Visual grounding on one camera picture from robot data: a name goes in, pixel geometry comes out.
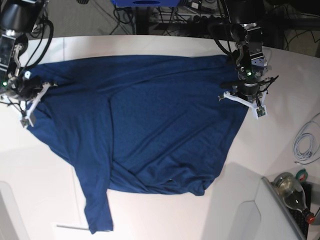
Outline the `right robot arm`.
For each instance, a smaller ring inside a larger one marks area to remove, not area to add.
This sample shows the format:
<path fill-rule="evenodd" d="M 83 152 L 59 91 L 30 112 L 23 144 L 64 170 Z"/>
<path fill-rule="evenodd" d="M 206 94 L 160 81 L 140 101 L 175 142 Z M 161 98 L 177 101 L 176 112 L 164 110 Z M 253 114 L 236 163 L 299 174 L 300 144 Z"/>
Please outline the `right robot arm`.
<path fill-rule="evenodd" d="M 24 76 L 45 56 L 53 39 L 54 26 L 46 15 L 48 0 L 7 0 L 0 10 L 0 94 L 19 101 L 31 101 L 43 89 L 39 77 Z M 49 39 L 38 59 L 22 66 L 20 56 L 27 51 L 29 40 L 36 33 Z"/>

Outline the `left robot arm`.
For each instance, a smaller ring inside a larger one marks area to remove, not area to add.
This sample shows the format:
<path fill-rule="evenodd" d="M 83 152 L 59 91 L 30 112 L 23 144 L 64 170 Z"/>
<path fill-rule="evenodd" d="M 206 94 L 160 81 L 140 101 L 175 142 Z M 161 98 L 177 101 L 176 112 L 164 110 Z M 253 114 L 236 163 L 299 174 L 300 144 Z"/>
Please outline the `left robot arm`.
<path fill-rule="evenodd" d="M 228 55 L 235 66 L 237 80 L 225 81 L 221 89 L 230 89 L 230 96 L 262 106 L 261 87 L 270 84 L 262 80 L 268 67 L 263 53 L 263 33 L 258 22 L 265 16 L 262 0 L 218 0 L 217 8 L 221 17 L 228 49 L 217 38 L 219 48 Z"/>

